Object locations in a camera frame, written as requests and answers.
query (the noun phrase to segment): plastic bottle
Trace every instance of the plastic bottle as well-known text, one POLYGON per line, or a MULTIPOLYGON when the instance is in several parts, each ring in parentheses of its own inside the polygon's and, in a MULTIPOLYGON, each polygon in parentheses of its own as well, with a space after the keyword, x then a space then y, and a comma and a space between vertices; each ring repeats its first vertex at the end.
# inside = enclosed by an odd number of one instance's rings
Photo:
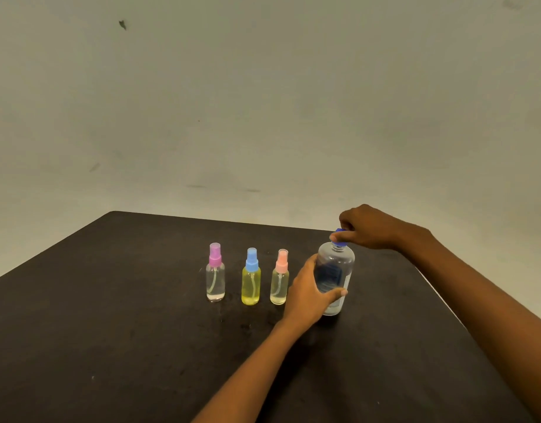
MULTIPOLYGON (((316 278, 317 289, 327 292, 339 286, 347 289, 355 253, 345 242, 326 242, 317 252, 316 268, 313 275, 316 278)), ((341 311, 345 297, 334 301, 323 313, 325 316, 334 316, 341 311)))
POLYGON ((261 294, 261 269, 257 260, 257 249, 247 249, 247 260, 243 268, 241 301, 248 306, 256 305, 261 294))
POLYGON ((270 301, 276 305, 284 304, 288 292, 288 251, 286 249, 278 251, 278 259, 272 271, 270 284, 270 301))
POLYGON ((212 303, 225 295, 225 266, 221 262, 220 244, 210 244, 210 259, 206 266, 206 296, 212 303))

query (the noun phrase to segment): blue bottle cap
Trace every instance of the blue bottle cap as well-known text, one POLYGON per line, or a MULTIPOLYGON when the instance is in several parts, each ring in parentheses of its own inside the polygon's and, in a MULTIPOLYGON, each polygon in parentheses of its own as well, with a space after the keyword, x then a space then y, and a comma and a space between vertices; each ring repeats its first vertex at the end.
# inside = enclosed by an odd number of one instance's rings
POLYGON ((257 249, 247 249, 247 260, 245 261, 245 268, 248 272, 256 272, 259 270, 259 260, 257 260, 257 249))
MULTIPOLYGON (((338 228, 337 230, 335 230, 335 232, 337 233, 338 231, 347 231, 346 229, 344 228, 338 228)), ((331 242, 333 243, 334 245, 337 245, 337 246, 347 246, 347 242, 331 242)))

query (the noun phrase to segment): person's left arm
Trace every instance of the person's left arm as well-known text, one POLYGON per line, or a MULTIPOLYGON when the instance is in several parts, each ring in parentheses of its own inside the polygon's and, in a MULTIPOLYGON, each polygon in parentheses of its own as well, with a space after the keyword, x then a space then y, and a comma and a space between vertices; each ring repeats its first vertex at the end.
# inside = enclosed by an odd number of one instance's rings
POLYGON ((312 256, 288 289, 284 316, 267 339, 230 377, 196 416, 193 423, 253 423, 274 377, 294 342, 321 317, 328 305, 347 294, 337 288, 318 291, 312 256))

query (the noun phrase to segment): person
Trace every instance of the person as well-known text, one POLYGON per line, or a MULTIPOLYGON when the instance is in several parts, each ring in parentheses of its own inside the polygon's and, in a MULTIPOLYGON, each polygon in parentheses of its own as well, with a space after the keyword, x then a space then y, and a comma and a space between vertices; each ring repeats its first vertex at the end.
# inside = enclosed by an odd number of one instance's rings
MULTIPOLYGON (((510 388, 541 420, 541 319, 445 248, 426 228, 368 205, 341 213, 339 220, 347 231, 332 234, 332 241, 396 250, 411 261, 510 388)), ((290 347, 328 305, 347 294, 343 288, 319 292, 313 277, 315 262, 316 256, 311 256, 288 289, 281 321, 193 423, 251 423, 257 419, 290 347)))

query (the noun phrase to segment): large clear bottle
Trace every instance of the large clear bottle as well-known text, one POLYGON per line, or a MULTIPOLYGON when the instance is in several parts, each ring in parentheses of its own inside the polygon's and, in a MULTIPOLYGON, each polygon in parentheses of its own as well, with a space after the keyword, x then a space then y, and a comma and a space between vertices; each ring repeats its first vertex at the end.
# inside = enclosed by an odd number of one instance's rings
POLYGON ((212 303, 225 296, 225 266, 221 262, 220 244, 210 244, 210 259, 206 266, 206 296, 212 303))
MULTIPOLYGON (((327 292, 339 286, 347 289, 353 271, 355 253, 345 242, 326 242, 317 252, 316 268, 313 275, 316 278, 317 289, 327 292)), ((334 316, 341 312, 345 297, 334 301, 323 313, 334 316)))
POLYGON ((248 306, 256 305, 261 294, 261 269, 257 260, 257 249, 247 249, 247 260, 241 280, 241 301, 248 306))
POLYGON ((278 251, 276 266, 272 271, 270 285, 270 301, 273 304, 281 305, 286 302, 288 293, 288 251, 281 249, 278 251))

